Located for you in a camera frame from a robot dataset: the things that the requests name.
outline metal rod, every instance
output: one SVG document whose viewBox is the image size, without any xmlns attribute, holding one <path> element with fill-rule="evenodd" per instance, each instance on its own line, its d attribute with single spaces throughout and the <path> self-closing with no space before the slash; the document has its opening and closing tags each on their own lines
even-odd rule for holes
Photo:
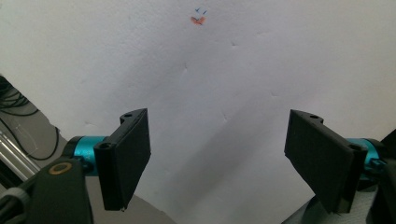
<svg viewBox="0 0 396 224">
<path fill-rule="evenodd" d="M 38 173 L 39 166 L 30 160 L 7 136 L 0 131 L 0 160 L 22 181 Z"/>
</svg>

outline red mark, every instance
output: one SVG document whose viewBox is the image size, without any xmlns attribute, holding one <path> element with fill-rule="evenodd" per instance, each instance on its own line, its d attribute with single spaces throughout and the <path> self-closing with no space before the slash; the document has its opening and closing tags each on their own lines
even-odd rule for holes
<svg viewBox="0 0 396 224">
<path fill-rule="evenodd" d="M 194 17 L 191 17 L 191 21 L 195 24 L 195 25 L 203 25 L 205 22 L 206 18 L 205 17 L 201 17 L 200 19 L 196 19 Z"/>
</svg>

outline white backdrop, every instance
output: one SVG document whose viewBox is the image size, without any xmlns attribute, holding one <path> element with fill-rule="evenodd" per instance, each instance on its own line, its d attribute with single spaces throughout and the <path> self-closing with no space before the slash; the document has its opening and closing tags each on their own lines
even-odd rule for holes
<svg viewBox="0 0 396 224">
<path fill-rule="evenodd" d="M 177 223 L 280 223 L 312 197 L 284 157 L 290 109 L 344 137 L 395 128 L 395 11 L 391 0 L 0 0 L 0 73 L 65 138 L 111 134 L 147 107 L 152 157 L 136 194 Z"/>
</svg>

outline white wall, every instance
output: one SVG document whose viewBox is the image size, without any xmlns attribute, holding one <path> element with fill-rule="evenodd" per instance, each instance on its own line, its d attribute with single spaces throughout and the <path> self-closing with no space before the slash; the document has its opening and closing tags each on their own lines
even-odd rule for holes
<svg viewBox="0 0 396 224">
<path fill-rule="evenodd" d="M 204 25 L 191 22 L 207 10 Z M 396 2 L 0 0 L 0 73 L 62 135 L 147 107 L 137 195 L 178 223 L 280 223 L 312 192 L 289 111 L 341 135 L 395 128 Z"/>
</svg>

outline black cable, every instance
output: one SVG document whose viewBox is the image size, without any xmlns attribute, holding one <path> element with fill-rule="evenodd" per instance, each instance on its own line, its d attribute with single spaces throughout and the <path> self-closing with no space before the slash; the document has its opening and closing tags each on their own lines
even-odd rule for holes
<svg viewBox="0 0 396 224">
<path fill-rule="evenodd" d="M 34 157 L 32 155 L 30 155 L 29 157 L 34 159 L 34 160 L 37 160 L 37 161 L 46 161 L 47 159 L 51 158 L 53 156 L 53 154 L 55 154 L 56 149 L 58 148 L 58 145 L 59 145 L 59 129 L 57 127 L 55 127 L 55 132 L 56 132 L 55 147 L 53 148 L 52 152 L 47 157 L 45 157 L 45 158 L 37 158 L 37 157 Z"/>
<path fill-rule="evenodd" d="M 5 111 L 5 110 L 0 110 L 0 112 L 2 112 L 2 113 L 8 114 L 8 115 L 12 115 L 12 116 L 17 116 L 17 117 L 29 117 L 29 116 L 32 116 L 32 115 L 36 114 L 38 111 L 39 110 L 36 109 L 35 111 L 33 111 L 31 113 L 28 113 L 28 114 L 14 114 L 14 113 L 10 113 L 10 112 Z"/>
<path fill-rule="evenodd" d="M 15 135 L 15 133 L 12 132 L 12 130 L 8 127 L 8 125 L 7 125 L 1 118 L 0 118 L 0 122 L 3 123 L 3 125 L 4 125 L 4 126 L 6 127 L 6 129 L 9 131 L 9 133 L 11 133 L 12 137 L 15 139 L 15 141 L 16 141 L 17 144 L 18 144 L 18 146 L 21 148 L 21 151 L 22 151 L 23 153 L 25 153 L 29 158 L 32 158 L 33 160 L 36 160 L 36 161 L 46 161 L 47 159 L 51 158 L 51 157 L 55 154 L 56 149 L 58 148 L 58 145 L 59 145 L 59 129 L 58 129 L 57 127 L 55 127 L 56 140 L 55 140 L 55 147 L 54 147 L 54 149 L 52 150 L 52 152 L 51 152 L 47 157 L 45 157 L 45 158 L 38 158 L 38 157 L 35 157 L 35 156 L 30 155 L 30 154 L 26 151 L 26 149 L 22 146 L 20 140 L 19 140 L 18 137 Z"/>
</svg>

